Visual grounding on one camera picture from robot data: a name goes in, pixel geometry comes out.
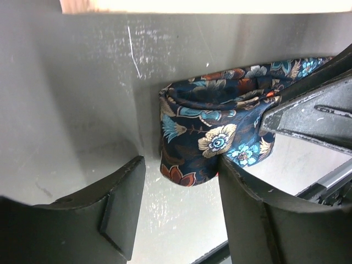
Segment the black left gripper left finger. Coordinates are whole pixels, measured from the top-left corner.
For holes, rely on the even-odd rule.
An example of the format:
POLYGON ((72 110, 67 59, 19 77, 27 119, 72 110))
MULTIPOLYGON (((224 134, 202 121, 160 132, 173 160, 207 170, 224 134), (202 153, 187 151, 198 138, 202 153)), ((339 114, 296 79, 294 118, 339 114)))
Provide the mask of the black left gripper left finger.
POLYGON ((105 178, 48 205, 1 197, 1 263, 127 263, 145 182, 136 156, 105 178))

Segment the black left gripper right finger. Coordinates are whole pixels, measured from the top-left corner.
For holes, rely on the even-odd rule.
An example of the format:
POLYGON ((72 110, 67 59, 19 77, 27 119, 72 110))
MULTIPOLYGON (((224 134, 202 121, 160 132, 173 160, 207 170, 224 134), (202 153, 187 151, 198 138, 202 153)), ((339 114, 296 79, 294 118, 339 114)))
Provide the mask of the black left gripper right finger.
POLYGON ((351 206, 283 192, 221 156, 221 200, 233 263, 351 263, 351 206))

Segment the navy floral long tie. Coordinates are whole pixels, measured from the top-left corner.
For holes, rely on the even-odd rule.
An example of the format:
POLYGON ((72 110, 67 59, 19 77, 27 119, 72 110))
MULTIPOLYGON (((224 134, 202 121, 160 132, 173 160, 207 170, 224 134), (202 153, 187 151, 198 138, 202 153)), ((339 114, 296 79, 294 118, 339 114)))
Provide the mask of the navy floral long tie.
POLYGON ((163 88, 158 94, 161 174, 190 187, 217 176, 223 155, 241 168, 263 161, 272 152, 275 134, 260 131, 262 115, 279 105, 282 90, 327 62, 327 57, 282 60, 163 88))

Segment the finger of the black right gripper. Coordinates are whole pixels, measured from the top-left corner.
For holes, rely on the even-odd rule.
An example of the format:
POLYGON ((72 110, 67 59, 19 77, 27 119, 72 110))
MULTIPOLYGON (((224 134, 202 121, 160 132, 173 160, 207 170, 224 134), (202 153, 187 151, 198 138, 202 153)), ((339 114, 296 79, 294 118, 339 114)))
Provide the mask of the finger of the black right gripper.
POLYGON ((289 102, 319 87, 329 84, 351 73, 351 48, 346 48, 341 53, 329 60, 323 66, 314 70, 312 74, 294 83, 279 94, 282 102, 289 102))
POLYGON ((261 129, 351 154, 351 77, 274 107, 263 115, 261 129))

